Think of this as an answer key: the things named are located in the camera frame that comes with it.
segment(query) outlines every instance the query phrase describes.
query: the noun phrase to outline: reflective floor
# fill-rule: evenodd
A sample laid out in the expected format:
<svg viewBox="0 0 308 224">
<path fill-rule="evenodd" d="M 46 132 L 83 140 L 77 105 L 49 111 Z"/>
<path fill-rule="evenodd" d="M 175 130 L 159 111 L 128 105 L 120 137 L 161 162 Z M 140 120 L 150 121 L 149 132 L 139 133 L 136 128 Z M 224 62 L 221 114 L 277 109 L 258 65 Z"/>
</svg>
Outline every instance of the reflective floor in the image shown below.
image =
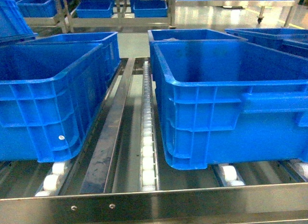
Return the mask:
<svg viewBox="0 0 308 224">
<path fill-rule="evenodd" d="M 261 8 L 249 7 L 246 9 L 224 9 L 222 7 L 177 7 L 176 26 L 177 28 L 208 28 L 224 31 L 226 28 L 249 28 L 249 27 L 281 27 L 289 12 L 289 7 L 266 8 L 264 19 L 259 25 L 257 16 Z M 298 6 L 291 21 L 293 28 L 308 29 L 308 7 Z M 99 32 L 99 31 L 120 31 L 118 35 L 120 56 L 144 57 L 150 56 L 147 30 L 154 27 L 126 27 L 118 28 L 76 28 L 75 32 Z M 34 28 L 40 36 L 60 34 L 60 29 Z"/>
</svg>

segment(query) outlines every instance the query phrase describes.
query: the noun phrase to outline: metal guide rail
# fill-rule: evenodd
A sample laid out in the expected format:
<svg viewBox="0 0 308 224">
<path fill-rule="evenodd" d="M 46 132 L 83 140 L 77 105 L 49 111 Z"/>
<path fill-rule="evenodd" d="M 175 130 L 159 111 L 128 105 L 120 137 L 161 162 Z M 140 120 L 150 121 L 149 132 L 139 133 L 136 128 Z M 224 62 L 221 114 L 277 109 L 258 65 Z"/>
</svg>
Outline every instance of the metal guide rail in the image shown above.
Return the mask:
<svg viewBox="0 0 308 224">
<path fill-rule="evenodd" d="M 308 164 L 299 160 L 166 164 L 149 62 L 122 59 L 77 157 L 0 164 L 1 223 L 307 222 Z"/>
</svg>

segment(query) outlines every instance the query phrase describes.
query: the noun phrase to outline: metal shelf rack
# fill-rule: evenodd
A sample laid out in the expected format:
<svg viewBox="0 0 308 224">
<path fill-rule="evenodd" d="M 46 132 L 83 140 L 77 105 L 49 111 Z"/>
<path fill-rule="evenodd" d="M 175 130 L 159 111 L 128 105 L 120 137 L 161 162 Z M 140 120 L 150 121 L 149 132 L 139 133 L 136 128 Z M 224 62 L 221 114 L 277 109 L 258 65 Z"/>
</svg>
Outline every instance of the metal shelf rack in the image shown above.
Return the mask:
<svg viewBox="0 0 308 224">
<path fill-rule="evenodd" d="M 52 164 L 0 163 L 1 223 L 307 223 L 308 180 L 292 161 L 233 164 L 243 186 L 228 186 L 216 165 L 178 171 L 166 164 L 154 82 L 145 80 L 151 79 L 149 62 L 122 59 L 83 149 L 54 196 L 34 197 Z M 152 192 L 140 192 L 142 98 L 152 108 Z"/>
<path fill-rule="evenodd" d="M 128 13 L 130 5 L 127 0 L 115 0 L 116 11 L 111 18 L 78 18 L 76 11 L 72 11 L 72 27 L 168 27 L 171 21 L 170 9 L 166 18 L 135 18 L 133 13 Z"/>
<path fill-rule="evenodd" d="M 70 27 L 71 15 L 69 8 L 73 6 L 78 0 L 74 0 L 70 5 L 68 5 L 66 0 L 63 0 L 64 8 L 62 8 L 61 0 L 54 0 L 56 3 L 57 14 L 51 18 L 36 18 L 36 17 L 25 17 L 25 21 L 31 27 L 60 27 L 62 33 L 74 32 Z"/>
</svg>

